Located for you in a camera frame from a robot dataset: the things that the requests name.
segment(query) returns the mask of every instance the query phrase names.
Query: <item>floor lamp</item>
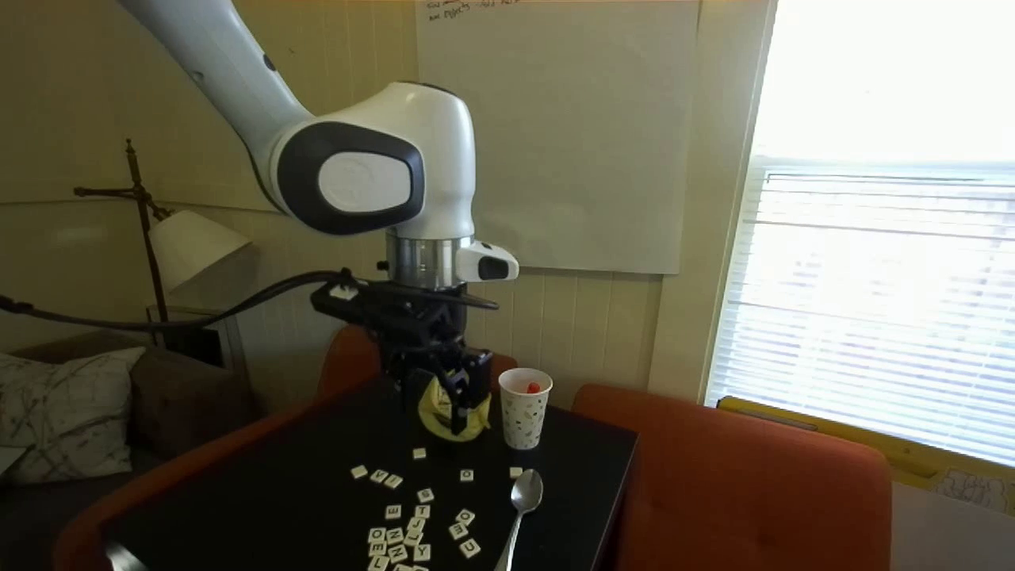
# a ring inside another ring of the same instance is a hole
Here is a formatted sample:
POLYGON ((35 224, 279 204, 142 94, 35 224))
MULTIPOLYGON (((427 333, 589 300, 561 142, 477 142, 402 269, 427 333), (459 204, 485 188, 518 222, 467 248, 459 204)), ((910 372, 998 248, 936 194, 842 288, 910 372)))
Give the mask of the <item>floor lamp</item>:
POLYGON ((189 283, 203 269, 242 249, 247 236, 189 210, 159 205, 153 194, 142 188, 140 161, 131 139, 127 139, 127 167, 131 167, 131 188, 74 188, 74 194, 131 198, 137 205, 153 295, 156 295, 156 324, 166 324, 168 319, 166 290, 189 283))

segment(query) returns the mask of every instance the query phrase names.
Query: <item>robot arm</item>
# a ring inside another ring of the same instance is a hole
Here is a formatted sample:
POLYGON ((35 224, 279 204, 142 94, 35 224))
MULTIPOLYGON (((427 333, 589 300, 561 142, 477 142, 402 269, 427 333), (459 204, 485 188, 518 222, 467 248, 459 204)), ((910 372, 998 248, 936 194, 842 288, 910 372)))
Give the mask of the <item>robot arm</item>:
POLYGON ((244 139, 269 204, 353 235, 390 228, 390 283, 343 279, 314 308, 367 325, 395 380, 432 376, 459 434, 485 403, 488 352, 462 342, 467 283, 515 279, 518 261, 472 236, 477 142, 459 97, 392 82, 314 116, 260 51, 230 0, 119 0, 244 139))
POLYGON ((472 236, 472 121, 451 92, 392 82, 314 116, 260 51, 230 0, 119 0, 244 139, 269 204, 353 235, 390 228, 398 285, 515 279, 518 261, 472 236))

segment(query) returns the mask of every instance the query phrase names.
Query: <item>spoon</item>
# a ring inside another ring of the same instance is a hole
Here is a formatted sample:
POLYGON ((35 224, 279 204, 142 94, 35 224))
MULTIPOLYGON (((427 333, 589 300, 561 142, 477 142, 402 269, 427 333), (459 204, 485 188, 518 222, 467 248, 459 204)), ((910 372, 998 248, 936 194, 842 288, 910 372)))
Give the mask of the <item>spoon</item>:
POLYGON ((106 544, 106 561, 111 571, 149 571, 127 544, 106 544))
POLYGON ((515 503, 518 518, 515 518, 508 544, 505 544, 494 571, 509 571, 515 566, 515 544, 518 544, 520 520, 542 503, 542 475, 537 470, 527 470, 527 472, 520 472, 515 480, 509 503, 515 503))

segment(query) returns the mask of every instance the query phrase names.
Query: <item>black cable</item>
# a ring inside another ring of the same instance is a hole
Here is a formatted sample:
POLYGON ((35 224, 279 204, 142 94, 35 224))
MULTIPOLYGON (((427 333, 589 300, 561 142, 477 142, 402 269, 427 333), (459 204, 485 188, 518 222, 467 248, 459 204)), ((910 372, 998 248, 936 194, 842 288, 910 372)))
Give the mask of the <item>black cable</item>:
POLYGON ((93 319, 93 317, 53 313, 53 312, 41 312, 35 305, 26 305, 26 300, 6 297, 6 295, 0 295, 0 312, 29 313, 29 317, 57 319, 57 324, 106 325, 106 328, 146 328, 146 333, 199 328, 199 325, 218 324, 218 319, 236 317, 236 313, 242 313, 247 308, 257 308, 257 305, 263 305, 269 297, 279 297, 287 288, 300 288, 300 285, 311 285, 311 283, 348 283, 348 285, 356 285, 348 269, 340 269, 340 271, 336 269, 299 271, 299 276, 279 279, 279 283, 254 290, 251 297, 230 305, 227 312, 218 312, 218 313, 208 313, 208 317, 199 317, 199 319, 163 319, 163 324, 93 319))

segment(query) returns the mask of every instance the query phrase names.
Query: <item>table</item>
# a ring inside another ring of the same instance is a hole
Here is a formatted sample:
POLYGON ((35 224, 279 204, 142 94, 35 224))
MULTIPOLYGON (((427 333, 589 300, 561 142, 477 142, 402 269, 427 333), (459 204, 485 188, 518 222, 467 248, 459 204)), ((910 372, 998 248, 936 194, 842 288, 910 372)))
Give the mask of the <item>table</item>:
POLYGON ((545 503, 524 522, 518 571, 598 565, 635 456, 631 431, 552 405, 538 449, 518 454, 494 428, 472 444, 444 444, 410 418, 390 382, 372 382, 106 522, 100 535, 159 571, 367 566, 372 525, 407 522, 419 488, 432 488, 427 566, 488 571, 515 520, 509 467, 537 467, 545 503), (402 483, 375 483, 378 470, 402 483), (398 520, 385 520, 390 503, 402 508, 398 520), (477 515, 470 535, 451 540, 462 509, 477 515))

